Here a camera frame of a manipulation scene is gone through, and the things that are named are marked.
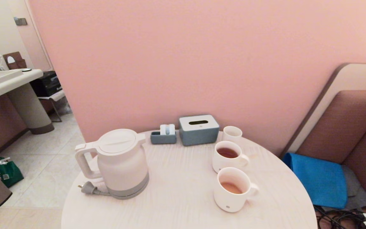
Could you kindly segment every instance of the plastic bag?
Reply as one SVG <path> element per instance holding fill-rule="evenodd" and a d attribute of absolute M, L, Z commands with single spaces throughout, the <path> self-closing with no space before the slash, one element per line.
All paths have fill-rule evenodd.
<path fill-rule="evenodd" d="M 8 159 L 0 158 L 0 179 L 7 187 L 11 187 L 22 180 L 24 176 L 15 163 L 13 161 L 7 161 Z"/>

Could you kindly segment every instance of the black box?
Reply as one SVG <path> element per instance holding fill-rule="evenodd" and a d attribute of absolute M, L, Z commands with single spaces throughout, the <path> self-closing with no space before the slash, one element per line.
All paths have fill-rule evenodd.
<path fill-rule="evenodd" d="M 55 71 L 43 72 L 43 76 L 30 82 L 38 97 L 49 97 L 62 89 Z"/>

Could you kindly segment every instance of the electric kettle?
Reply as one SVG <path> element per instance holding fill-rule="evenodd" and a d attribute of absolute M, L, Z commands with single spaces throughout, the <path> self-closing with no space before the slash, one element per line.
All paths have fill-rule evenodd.
<path fill-rule="evenodd" d="M 90 179 L 103 177 L 108 192 L 116 199 L 136 197 L 149 182 L 146 163 L 145 134 L 130 129 L 115 129 L 98 139 L 76 146 L 76 160 L 84 176 Z M 99 171 L 92 171 L 84 156 L 87 152 L 98 154 Z"/>

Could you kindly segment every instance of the round table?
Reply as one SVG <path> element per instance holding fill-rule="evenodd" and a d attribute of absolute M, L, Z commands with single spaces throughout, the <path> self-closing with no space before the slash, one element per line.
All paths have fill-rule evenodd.
<path fill-rule="evenodd" d="M 317 229 L 313 205 L 301 182 L 255 142 L 242 138 L 239 145 L 250 158 L 244 171 L 260 192 L 239 212 L 228 213 L 213 198 L 215 143 L 183 146 L 178 138 L 176 144 L 153 145 L 151 131 L 144 134 L 150 174 L 146 189 L 128 200 L 87 195 L 77 187 L 86 181 L 102 191 L 106 188 L 101 178 L 90 180 L 80 173 L 65 201 L 62 229 Z M 97 168 L 97 157 L 90 166 Z"/>

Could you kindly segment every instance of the gray tissue box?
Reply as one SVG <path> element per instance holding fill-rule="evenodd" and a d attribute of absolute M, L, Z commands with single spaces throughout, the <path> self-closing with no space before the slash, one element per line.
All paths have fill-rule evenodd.
<path fill-rule="evenodd" d="M 179 133 L 183 145 L 213 143 L 217 140 L 220 125 L 212 115 L 179 118 Z"/>

